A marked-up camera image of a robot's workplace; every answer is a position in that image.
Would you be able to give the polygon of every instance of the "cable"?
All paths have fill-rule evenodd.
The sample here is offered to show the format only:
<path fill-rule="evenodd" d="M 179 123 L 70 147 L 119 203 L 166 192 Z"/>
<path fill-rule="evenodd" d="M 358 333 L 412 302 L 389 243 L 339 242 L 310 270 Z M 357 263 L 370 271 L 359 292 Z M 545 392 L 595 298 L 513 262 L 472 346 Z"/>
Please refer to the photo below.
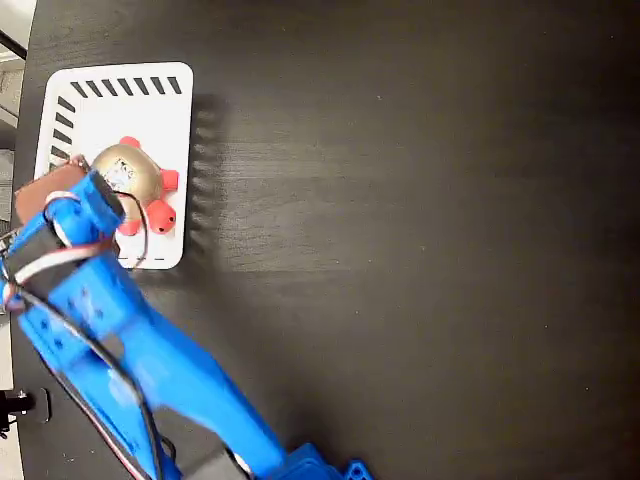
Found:
<path fill-rule="evenodd" d="M 169 458 L 175 462 L 176 456 L 178 455 L 178 450 L 176 449 L 175 444 L 169 439 L 169 437 L 165 437 L 162 434 L 160 434 L 160 441 L 169 450 Z"/>
<path fill-rule="evenodd" d="M 47 362 L 45 362 L 44 358 L 42 358 L 41 355 L 38 355 L 38 356 L 40 357 L 40 361 L 42 362 L 42 365 L 44 365 L 44 368 L 46 368 L 47 371 L 51 374 L 51 376 L 56 380 L 56 382 L 58 382 L 58 385 L 60 385 L 60 388 L 62 388 L 62 390 L 64 390 L 64 392 L 69 396 L 69 398 L 73 401 L 73 403 L 75 403 L 76 406 L 82 411 L 82 413 L 85 414 L 85 416 L 89 419 L 89 421 L 93 424 L 94 428 L 98 431 L 98 433 L 102 437 L 102 440 L 104 440 L 104 442 L 111 449 L 111 451 L 114 453 L 114 455 L 118 458 L 118 460 L 120 460 L 120 463 L 122 463 L 122 465 L 124 465 L 124 467 L 127 469 L 127 471 L 131 474 L 131 476 L 133 478 L 135 478 L 135 480 L 148 480 L 148 478 L 149 478 L 148 475 L 146 475 L 144 473 L 141 473 L 129 461 L 129 459 L 122 452 L 120 447 L 118 447 L 118 445 L 108 435 L 108 433 L 106 432 L 106 430 L 102 426 L 100 420 L 98 420 L 98 418 L 93 414 L 93 412 L 89 408 L 86 407 L 86 405 L 80 399 L 80 397 L 78 395 L 76 395 L 69 388 L 69 386 L 65 383 L 65 381 L 62 379 L 62 377 L 60 375 L 58 375 L 56 372 L 54 372 L 51 369 L 51 367 L 47 364 Z"/>
<path fill-rule="evenodd" d="M 148 249 L 149 249 L 149 228 L 147 219 L 144 213 L 144 209 L 138 198 L 134 195 L 127 192 L 114 192 L 117 195 L 125 196 L 133 199 L 138 207 L 140 213 L 140 219 L 144 227 L 144 246 L 142 256 L 138 258 L 138 261 L 134 265 L 133 268 L 137 268 L 140 263 L 146 258 Z M 149 443 L 151 445 L 151 453 L 153 456 L 153 464 L 156 474 L 157 480 L 164 479 L 164 469 L 162 465 L 162 456 L 161 456 L 161 444 L 164 443 L 169 449 L 170 456 L 172 460 L 175 460 L 176 457 L 176 448 L 175 445 L 168 438 L 161 436 L 158 433 L 158 429 L 156 427 L 155 421 L 153 419 L 153 414 L 149 405 L 146 401 L 144 393 L 137 385 L 135 380 L 124 370 L 124 368 L 120 365 L 117 358 L 115 358 L 111 352 L 109 352 L 99 341 L 95 340 L 91 336 L 89 336 L 83 329 L 78 327 L 75 322 L 69 318 L 67 315 L 58 310 L 54 305 L 52 305 L 47 300 L 44 300 L 37 295 L 33 294 L 26 288 L 22 287 L 21 284 L 26 282 L 29 278 L 33 277 L 37 273 L 46 270 L 48 268 L 53 268 L 65 263 L 75 262 L 78 260 L 88 259 L 99 255 L 106 249 L 108 249 L 112 242 L 113 238 L 109 238 L 106 240 L 102 240 L 100 242 L 96 242 L 93 244 L 87 245 L 77 245 L 72 246 L 64 232 L 57 224 L 55 220 L 51 221 L 47 215 L 47 207 L 49 204 L 55 200 L 59 199 L 69 199 L 80 201 L 80 199 L 71 192 L 63 192 L 63 191 L 55 191 L 50 193 L 46 200 L 44 206 L 44 217 L 48 221 L 51 222 L 54 231 L 58 235 L 58 237 L 62 240 L 62 242 L 66 245 L 66 248 L 55 250 L 53 252 L 47 253 L 40 258 L 34 260 L 33 262 L 28 263 L 24 267 L 22 267 L 15 275 L 13 275 L 12 279 L 9 279 L 9 275 L 6 271 L 2 272 L 3 279 L 5 281 L 4 288 L 2 290 L 2 305 L 4 306 L 9 302 L 12 296 L 19 295 L 27 302 L 45 310 L 50 316 L 54 317 L 58 320 L 62 325 L 71 332 L 72 335 L 82 340 L 102 361 L 111 368 L 123 381 L 123 383 L 131 390 L 138 407 L 140 408 L 140 412 L 142 414 L 142 418 L 145 424 L 145 429 L 147 431 L 147 436 L 149 437 Z M 57 372 L 54 372 L 47 363 L 42 359 L 43 363 L 51 373 L 51 375 L 58 381 L 61 387 L 66 391 L 69 397 L 80 407 L 80 409 L 85 413 L 85 415 L 89 418 L 89 420 L 94 424 L 96 430 L 103 437 L 104 441 L 111 448 L 114 454 L 118 457 L 120 462 L 125 466 L 125 468 L 129 471 L 129 473 L 136 478 L 136 480 L 146 480 L 147 476 L 142 474 L 127 458 L 127 456 L 122 452 L 117 443 L 108 435 L 104 426 L 100 422 L 100 420 L 95 416 L 95 414 L 86 407 L 86 405 L 78 398 L 78 396 L 72 392 L 65 382 L 62 380 L 60 375 Z"/>
<path fill-rule="evenodd" d="M 7 279 L 6 277 L 4 278 L 4 281 L 7 282 L 8 284 L 11 285 L 11 288 L 14 289 L 15 293 L 17 293 L 18 295 L 20 295 L 21 297 L 23 297 L 27 302 L 31 303 L 32 305 L 35 305 L 36 307 L 39 307 L 43 310 L 45 310 L 50 316 L 54 317 L 56 320 L 58 320 L 60 323 L 62 323 L 62 325 L 69 330 L 69 332 L 71 332 L 71 334 L 73 334 L 74 336 L 76 336 L 77 338 L 79 338 L 80 340 L 82 340 L 84 343 L 87 344 L 87 346 L 98 356 L 100 357 L 100 359 L 102 359 L 102 361 L 104 363 L 107 364 L 107 366 L 109 368 L 111 368 L 119 377 L 120 379 L 123 381 L 123 383 L 131 390 L 131 393 L 133 394 L 136 403 L 138 404 L 139 408 L 140 408 L 140 412 L 142 413 L 142 418 L 144 420 L 144 424 L 145 424 L 145 429 L 147 430 L 147 435 L 149 436 L 149 443 L 151 444 L 151 453 L 153 456 L 153 464 L 154 464 L 154 468 L 155 468 L 155 473 L 156 473 L 156 479 L 157 480 L 163 480 L 164 479 L 164 469 L 163 469 L 163 465 L 162 465 L 162 457 L 160 454 L 160 450 L 161 450 L 161 446 L 160 446 L 160 435 L 158 433 L 158 429 L 156 428 L 156 424 L 155 421 L 153 420 L 153 414 L 151 413 L 151 409 L 149 408 L 149 405 L 144 397 L 144 393 L 142 392 L 142 390 L 140 389 L 140 387 L 137 385 L 137 383 L 135 382 L 135 380 L 124 370 L 124 368 L 120 365 L 120 363 L 118 362 L 118 360 L 111 354 L 111 352 L 109 352 L 100 342 L 98 342 L 97 340 L 94 340 L 93 338 L 91 338 L 86 332 L 84 332 L 81 328 L 79 328 L 73 320 L 71 320 L 69 317 L 67 317 L 64 313 L 60 312 L 54 305 L 52 305 L 51 303 L 49 303 L 47 300 L 43 300 L 40 297 L 38 297 L 37 295 L 34 295 L 33 293 L 31 293 L 29 290 L 25 289 L 24 287 L 17 285 L 13 282 L 11 282 L 9 279 Z M 88 409 L 86 407 L 84 407 L 82 405 L 81 402 L 77 401 L 78 399 L 76 399 L 76 403 L 78 403 L 81 408 L 85 411 L 85 413 L 89 416 L 89 418 L 92 420 L 92 422 L 94 423 L 94 425 L 96 426 L 96 428 L 98 428 L 98 430 L 101 430 L 101 434 L 102 436 L 107 439 L 108 436 L 106 435 L 106 433 L 104 432 L 104 429 L 101 427 L 99 421 L 97 419 L 95 419 L 95 416 L 93 416 L 92 413 L 87 413 Z M 123 461 L 124 455 L 122 454 L 121 451 L 119 451 L 115 447 L 115 445 L 113 444 L 113 441 L 108 441 L 107 443 L 109 443 L 110 447 L 112 448 L 112 450 L 114 450 L 114 452 L 116 453 L 116 455 L 118 455 L 118 458 L 120 458 L 121 461 Z"/>
<path fill-rule="evenodd" d="M 136 261 L 136 263 L 133 265 L 133 267 L 131 267 L 132 269 L 138 268 L 140 264 L 144 261 L 144 259 L 147 258 L 147 253 L 149 251 L 149 223 L 147 222 L 147 216 L 144 213 L 144 208 L 142 208 L 142 204 L 140 203 L 140 200 L 138 200 L 138 197 L 136 197 L 131 193 L 121 192 L 118 190 L 114 190 L 113 193 L 115 193 L 116 195 L 121 195 L 123 197 L 130 198 L 131 200 L 136 202 L 136 207 L 138 207 L 138 213 L 140 214 L 140 221 L 142 222 L 142 228 L 144 230 L 144 246 L 142 247 L 142 255 L 138 257 L 138 260 Z"/>

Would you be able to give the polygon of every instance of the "blue robotic arm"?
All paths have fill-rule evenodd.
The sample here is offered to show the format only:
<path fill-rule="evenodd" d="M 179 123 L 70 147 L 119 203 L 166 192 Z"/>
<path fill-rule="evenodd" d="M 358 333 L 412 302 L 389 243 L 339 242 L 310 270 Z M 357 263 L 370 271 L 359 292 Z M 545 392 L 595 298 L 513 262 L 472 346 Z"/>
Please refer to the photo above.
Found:
<path fill-rule="evenodd" d="M 119 368 L 151 410 L 168 407 L 216 432 L 255 478 L 371 480 L 360 462 L 339 474 L 310 444 L 287 455 L 214 358 L 146 302 L 110 249 L 40 266 L 23 287 L 16 286 L 18 272 L 33 270 L 44 254 L 104 242 L 123 220 L 116 196 L 97 172 L 89 172 L 71 193 L 50 203 L 14 240 L 3 258 L 3 296 L 26 302 L 20 326 L 134 477 L 158 480 L 158 461 L 165 479 L 182 474 L 158 447 L 157 432 L 150 433 L 144 409 Z M 36 298 L 44 304 L 32 301 Z M 105 363 L 76 330 L 110 345 L 118 368 Z"/>

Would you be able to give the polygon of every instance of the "white tray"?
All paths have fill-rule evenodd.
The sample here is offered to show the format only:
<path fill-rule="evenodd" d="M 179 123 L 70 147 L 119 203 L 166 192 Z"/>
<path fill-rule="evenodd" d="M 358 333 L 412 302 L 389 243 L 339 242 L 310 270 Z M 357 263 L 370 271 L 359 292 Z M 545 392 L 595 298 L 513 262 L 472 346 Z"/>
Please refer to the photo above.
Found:
<path fill-rule="evenodd" d="M 71 155 L 83 154 L 91 164 L 124 136 L 137 138 L 161 168 L 178 171 L 178 190 L 166 197 L 176 211 L 175 227 L 166 235 L 149 233 L 140 268 L 171 268 L 182 257 L 192 93 L 193 72 L 184 63 L 73 68 L 47 83 L 34 178 Z M 120 263 L 132 267 L 142 253 L 142 231 L 116 234 L 116 240 Z"/>

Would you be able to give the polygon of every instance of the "wood grain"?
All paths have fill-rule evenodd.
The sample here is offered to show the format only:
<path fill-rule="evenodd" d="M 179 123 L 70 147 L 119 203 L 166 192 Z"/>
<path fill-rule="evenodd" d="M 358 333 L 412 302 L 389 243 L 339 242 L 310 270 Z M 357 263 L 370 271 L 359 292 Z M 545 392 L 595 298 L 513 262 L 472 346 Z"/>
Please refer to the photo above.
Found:
<path fill-rule="evenodd" d="M 15 186 L 53 72 L 184 61 L 187 251 L 135 277 L 288 447 L 380 479 L 637 478 L 638 13 L 40 2 Z M 17 385 L 53 391 L 26 478 L 125 478 L 13 335 Z M 163 426 L 182 465 L 213 442 Z"/>

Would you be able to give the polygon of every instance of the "red turtle head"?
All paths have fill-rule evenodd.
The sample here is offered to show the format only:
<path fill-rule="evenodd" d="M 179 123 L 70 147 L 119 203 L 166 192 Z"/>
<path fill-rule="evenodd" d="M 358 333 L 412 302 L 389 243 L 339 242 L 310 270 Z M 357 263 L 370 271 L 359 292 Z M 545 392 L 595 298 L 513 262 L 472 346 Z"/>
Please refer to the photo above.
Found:
<path fill-rule="evenodd" d="M 160 235 L 165 234 L 176 224 L 176 211 L 164 200 L 154 200 L 147 206 L 149 229 Z"/>

